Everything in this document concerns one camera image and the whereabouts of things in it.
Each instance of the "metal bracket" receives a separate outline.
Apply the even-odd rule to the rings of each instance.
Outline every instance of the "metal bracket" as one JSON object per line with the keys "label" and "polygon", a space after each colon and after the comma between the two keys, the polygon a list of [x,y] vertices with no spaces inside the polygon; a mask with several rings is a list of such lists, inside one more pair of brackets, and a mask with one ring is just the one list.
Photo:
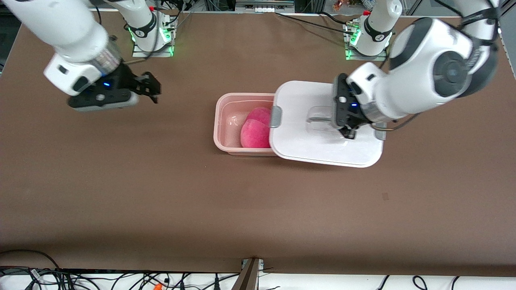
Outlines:
{"label": "metal bracket", "polygon": [[[164,14],[165,19],[164,22],[170,21],[170,15]],[[164,30],[158,33],[158,37],[166,37],[170,38],[170,42],[165,44],[161,49],[155,51],[151,57],[171,57],[174,55],[174,45],[175,45],[175,34],[178,28],[178,18],[176,18],[172,23],[163,27]],[[136,42],[133,38],[133,57],[146,57],[148,56],[148,52],[143,51],[136,45]]]}
{"label": "metal bracket", "polygon": [[258,274],[263,270],[263,260],[251,258],[242,260],[242,272],[238,275],[231,290],[256,290],[258,287]]}
{"label": "metal bracket", "polygon": [[368,61],[384,61],[387,58],[387,49],[383,49],[383,51],[376,56],[366,56],[357,51],[352,42],[357,40],[357,37],[360,37],[360,22],[359,19],[353,19],[352,21],[346,22],[346,24],[342,25],[344,31],[353,32],[354,35],[344,34],[344,48],[346,50],[346,60],[368,60]]}

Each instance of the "black cable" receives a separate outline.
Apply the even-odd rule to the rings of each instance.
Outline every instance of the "black cable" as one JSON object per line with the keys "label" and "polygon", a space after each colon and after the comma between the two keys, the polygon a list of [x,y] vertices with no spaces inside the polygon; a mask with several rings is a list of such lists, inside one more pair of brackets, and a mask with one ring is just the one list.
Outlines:
{"label": "black cable", "polygon": [[125,275],[127,275],[127,274],[122,274],[120,277],[115,279],[115,282],[113,283],[113,285],[111,285],[111,290],[115,289],[115,285],[117,284],[117,282],[120,281],[120,279],[124,278]]}
{"label": "black cable", "polygon": [[407,119],[405,122],[401,123],[400,125],[397,125],[396,127],[394,128],[381,128],[381,127],[378,127],[376,125],[373,125],[373,124],[369,124],[373,129],[375,129],[376,131],[380,131],[380,132],[392,132],[392,131],[396,131],[398,129],[401,129],[403,127],[405,127],[405,125],[407,125],[408,123],[412,122],[412,120],[414,120],[417,116],[419,116],[421,113],[417,113],[417,114],[413,114],[409,119]]}
{"label": "black cable", "polygon": [[[416,283],[416,279],[420,279],[423,282],[423,285],[425,286],[425,288],[422,288],[421,286],[419,286]],[[428,287],[426,286],[426,282],[425,282],[425,280],[421,276],[415,275],[414,277],[412,277],[412,283],[414,283],[414,286],[416,286],[420,290],[428,290]]]}
{"label": "black cable", "polygon": [[451,290],[454,290],[455,288],[455,282],[460,278],[460,276],[455,276],[455,278],[453,278],[453,281],[451,282]]}
{"label": "black cable", "polygon": [[317,14],[322,14],[322,15],[326,15],[328,16],[331,20],[337,22],[337,23],[340,23],[340,24],[343,24],[343,25],[346,25],[346,22],[344,21],[340,21],[339,19],[333,17],[332,15],[330,15],[329,13],[327,12],[324,12],[324,11],[321,11],[321,12],[318,12]]}
{"label": "black cable", "polygon": [[163,3],[163,2],[164,2],[164,3],[167,3],[167,6],[168,6],[168,8],[170,8],[170,10],[174,9],[174,8],[172,8],[172,7],[170,6],[170,3],[169,3],[168,1],[162,1],[162,3]]}
{"label": "black cable", "polygon": [[97,6],[95,6],[95,9],[97,10],[97,15],[99,16],[99,24],[102,25],[102,16],[100,16],[100,10]]}
{"label": "black cable", "polygon": [[442,6],[444,6],[444,7],[448,8],[449,10],[453,11],[455,14],[457,14],[457,15],[458,15],[458,16],[460,16],[461,18],[464,18],[464,15],[462,15],[462,13],[461,13],[459,10],[457,10],[457,9],[453,8],[452,6],[450,6],[450,5],[448,5],[448,4],[444,3],[444,2],[442,2],[441,0],[435,0],[435,2],[437,2],[437,3],[441,4]]}
{"label": "black cable", "polygon": [[93,280],[91,278],[84,277],[84,276],[81,276],[81,275],[77,275],[77,279],[75,279],[75,282],[73,283],[73,285],[77,285],[77,286],[83,287],[82,285],[76,284],[77,280],[86,280],[86,281],[90,282],[93,286],[95,286],[95,288],[97,288],[97,290],[101,290],[100,287],[95,282],[93,282]]}
{"label": "black cable", "polygon": [[[156,23],[157,23],[157,26],[159,29],[159,13],[156,13],[156,14],[157,14]],[[152,46],[151,52],[146,57],[144,57],[145,60],[148,60],[149,58],[151,58],[151,56],[156,52],[156,47],[158,46],[158,40],[159,40],[159,31],[156,31],[156,37],[154,38],[154,45]]]}
{"label": "black cable", "polygon": [[332,28],[332,27],[328,27],[328,26],[324,26],[324,25],[320,25],[320,24],[317,24],[317,23],[313,23],[313,22],[310,22],[310,21],[306,21],[306,20],[303,20],[303,19],[298,19],[298,18],[294,18],[294,17],[291,17],[291,16],[288,16],[288,15],[283,15],[281,13],[277,13],[277,12],[274,12],[275,14],[281,16],[281,17],[285,17],[285,18],[289,18],[289,19],[292,19],[292,20],[296,20],[296,21],[300,21],[300,22],[304,22],[304,23],[307,23],[307,24],[311,24],[311,25],[314,25],[314,26],[318,26],[318,27],[322,27],[322,28],[326,28],[326,29],[329,29],[329,30],[333,30],[333,31],[336,31],[336,32],[340,32],[340,33],[344,33],[344,34],[349,34],[349,35],[352,35],[353,33],[350,32],[350,31],[344,31],[342,29],[336,29],[336,28]]}
{"label": "black cable", "polygon": [[[125,278],[127,278],[127,277],[134,276],[134,275],[138,275],[138,274],[139,274],[139,273],[125,273],[125,274],[123,274],[123,275],[127,275],[127,276],[125,276]],[[72,274],[72,275],[83,277],[81,274]],[[114,280],[120,279],[120,277],[116,277],[116,278],[88,277],[88,279],[90,279],[90,280],[114,281]]]}
{"label": "black cable", "polygon": [[50,262],[52,262],[52,264],[54,264],[54,266],[56,266],[57,269],[60,269],[59,265],[57,265],[56,261],[51,256],[49,256],[48,254],[41,252],[41,251],[27,250],[27,249],[15,249],[15,250],[0,252],[0,255],[7,254],[7,253],[15,253],[15,252],[27,252],[27,253],[36,253],[36,254],[43,255],[43,256],[45,256],[45,258],[49,259]]}
{"label": "black cable", "polygon": [[382,284],[380,285],[380,287],[378,287],[378,290],[382,290],[383,287],[385,286],[385,283],[387,282],[387,279],[390,277],[391,275],[387,275],[383,278],[383,281],[382,281]]}
{"label": "black cable", "polygon": [[378,68],[383,68],[383,66],[387,63],[387,61],[389,60],[389,55],[386,54],[385,56],[385,59],[382,61],[382,63],[380,64],[380,66]]}
{"label": "black cable", "polygon": [[149,276],[150,274],[143,274],[143,277],[141,279],[139,279],[138,281],[136,281],[136,283],[133,284],[133,286],[131,286],[131,288],[129,288],[128,290],[131,290],[133,289],[136,285],[138,285],[138,283],[143,283],[145,281],[145,278],[147,276]]}
{"label": "black cable", "polygon": [[176,289],[176,288],[178,287],[178,285],[179,285],[179,284],[181,284],[181,282],[184,282],[185,278],[186,278],[186,277],[188,277],[188,276],[190,276],[190,273],[187,273],[186,275],[185,275],[185,274],[183,274],[183,276],[181,277],[181,280],[179,280],[179,282],[178,282],[178,283],[176,283],[176,284],[174,285],[174,287],[172,287],[172,288],[171,288],[171,290]]}
{"label": "black cable", "polygon": [[[233,274],[233,275],[226,276],[226,277],[224,277],[224,278],[220,278],[220,279],[219,279],[219,282],[224,281],[224,280],[229,279],[229,278],[236,277],[236,276],[238,276],[238,275],[240,275],[240,274]],[[212,284],[210,284],[210,285],[208,285],[208,286],[206,286],[206,287],[202,288],[201,290],[207,290],[208,288],[210,288],[210,287],[211,287],[211,286],[213,286],[213,285],[215,285],[215,282],[213,282]]]}
{"label": "black cable", "polygon": [[220,279],[219,274],[215,273],[215,284],[213,285],[213,290],[220,290]]}

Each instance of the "gray latch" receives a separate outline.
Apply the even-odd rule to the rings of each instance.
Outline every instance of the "gray latch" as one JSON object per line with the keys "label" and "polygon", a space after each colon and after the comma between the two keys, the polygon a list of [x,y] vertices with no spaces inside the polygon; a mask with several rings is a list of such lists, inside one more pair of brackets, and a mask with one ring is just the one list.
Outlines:
{"label": "gray latch", "polygon": [[[385,122],[375,123],[375,125],[376,127],[387,128],[387,123]],[[385,141],[385,139],[387,139],[387,132],[375,130],[375,137],[378,140]]]}
{"label": "gray latch", "polygon": [[283,110],[278,106],[272,106],[270,113],[270,126],[271,128],[278,128],[281,125],[281,115]]}

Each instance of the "white floor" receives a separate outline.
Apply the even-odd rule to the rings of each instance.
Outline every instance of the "white floor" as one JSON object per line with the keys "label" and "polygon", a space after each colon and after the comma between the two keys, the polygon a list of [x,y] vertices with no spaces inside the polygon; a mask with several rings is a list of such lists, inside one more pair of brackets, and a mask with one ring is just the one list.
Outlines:
{"label": "white floor", "polygon": [[[372,275],[306,275],[306,274],[262,274],[259,282],[259,290],[270,290],[277,288],[278,290],[376,290],[380,286],[384,276]],[[104,277],[115,279],[120,274],[104,274],[104,275],[84,275],[85,277]],[[220,274],[219,278],[228,276],[228,274]],[[55,279],[48,275],[42,276],[47,282],[55,282]],[[114,290],[129,290],[138,280],[143,277],[143,274],[136,274],[130,277],[120,279],[117,282]],[[181,274],[170,274],[171,289],[181,279]],[[167,274],[160,274],[156,279],[164,281]],[[185,279],[185,285],[197,286],[203,289],[205,286],[213,283],[214,274],[191,274]],[[220,282],[221,290],[231,289],[237,277],[227,279]],[[454,277],[446,276],[423,276],[428,286],[428,290],[450,290],[452,279]],[[0,289],[2,290],[24,290],[31,282],[28,275],[12,275],[0,278]],[[99,286],[100,290],[111,290],[114,281],[94,280]],[[81,280],[80,285],[83,285],[91,290],[96,288],[85,280]],[[140,283],[137,283],[133,288],[138,290]],[[153,290],[154,286],[147,284],[143,290]],[[57,286],[42,286],[41,290],[56,290]],[[387,280],[383,290],[417,290],[412,283],[412,276],[390,276]],[[455,290],[515,290],[516,278],[495,278],[495,277],[460,277],[455,284]]]}

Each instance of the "metal frame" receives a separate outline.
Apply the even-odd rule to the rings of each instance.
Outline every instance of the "metal frame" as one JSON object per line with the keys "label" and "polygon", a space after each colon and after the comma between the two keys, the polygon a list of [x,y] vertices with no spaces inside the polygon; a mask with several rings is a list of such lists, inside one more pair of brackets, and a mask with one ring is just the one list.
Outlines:
{"label": "metal frame", "polygon": [[258,288],[258,273],[263,268],[263,260],[250,258],[242,261],[244,269],[238,275],[231,290],[256,290]]}

